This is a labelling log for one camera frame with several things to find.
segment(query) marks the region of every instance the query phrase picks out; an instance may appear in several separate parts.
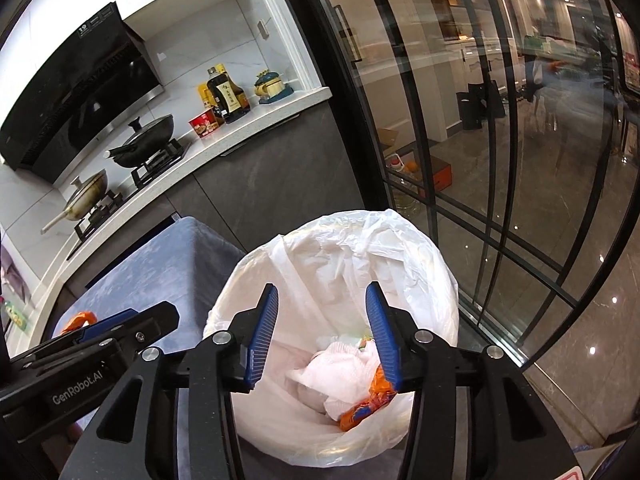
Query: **black range hood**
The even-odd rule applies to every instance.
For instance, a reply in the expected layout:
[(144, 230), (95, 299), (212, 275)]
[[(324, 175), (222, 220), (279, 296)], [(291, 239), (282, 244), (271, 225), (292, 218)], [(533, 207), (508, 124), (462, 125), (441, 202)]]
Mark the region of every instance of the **black range hood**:
[(161, 91), (142, 41), (110, 3), (79, 24), (33, 76), (0, 126), (0, 153), (11, 168), (53, 184), (98, 134)]

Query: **blue tablecloth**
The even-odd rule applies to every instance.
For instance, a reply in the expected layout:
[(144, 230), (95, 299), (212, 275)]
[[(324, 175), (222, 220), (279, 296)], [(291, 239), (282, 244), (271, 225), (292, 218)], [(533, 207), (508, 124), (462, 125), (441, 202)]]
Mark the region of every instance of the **blue tablecloth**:
[[(145, 310), (161, 301), (180, 313), (178, 328), (154, 346), (165, 353), (196, 346), (209, 310), (244, 253), (195, 218), (181, 218), (97, 282), (67, 310), (54, 334), (84, 310), (99, 319), (127, 308)], [(188, 474), (187, 395), (178, 399), (178, 471)], [(78, 421), (85, 428), (93, 413)]]

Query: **red and white sticker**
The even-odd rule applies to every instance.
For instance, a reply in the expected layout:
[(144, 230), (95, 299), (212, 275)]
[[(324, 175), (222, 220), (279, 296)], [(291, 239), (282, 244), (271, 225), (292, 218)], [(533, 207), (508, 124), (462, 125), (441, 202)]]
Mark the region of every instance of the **red and white sticker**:
[(582, 476), (582, 469), (580, 469), (580, 466), (576, 466), (569, 469), (569, 471), (563, 475), (560, 475), (556, 480), (584, 480), (584, 477)]

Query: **red container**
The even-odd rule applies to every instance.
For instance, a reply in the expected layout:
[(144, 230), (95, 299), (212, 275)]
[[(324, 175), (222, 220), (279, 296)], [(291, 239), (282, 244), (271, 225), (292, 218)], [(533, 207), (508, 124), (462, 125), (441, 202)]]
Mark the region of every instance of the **red container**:
[(211, 132), (217, 130), (219, 126), (211, 108), (209, 110), (205, 110), (199, 116), (194, 117), (189, 121), (189, 124), (199, 137), (209, 135)]

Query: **white trash bag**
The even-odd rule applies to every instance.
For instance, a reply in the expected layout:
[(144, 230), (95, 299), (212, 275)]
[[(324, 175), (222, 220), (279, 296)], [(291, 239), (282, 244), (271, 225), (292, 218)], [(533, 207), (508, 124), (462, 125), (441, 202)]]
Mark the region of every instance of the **white trash bag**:
[(312, 467), (353, 465), (402, 440), (413, 394), (395, 396), (343, 432), (298, 400), (300, 384), (287, 376), (338, 338), (370, 335), (365, 290), (373, 281), (418, 328), (457, 344), (458, 284), (431, 240), (395, 211), (324, 216), (276, 236), (238, 263), (209, 313), (204, 337), (254, 308), (266, 283), (278, 288), (280, 300), (262, 379), (250, 394), (232, 396), (240, 436), (284, 462)]

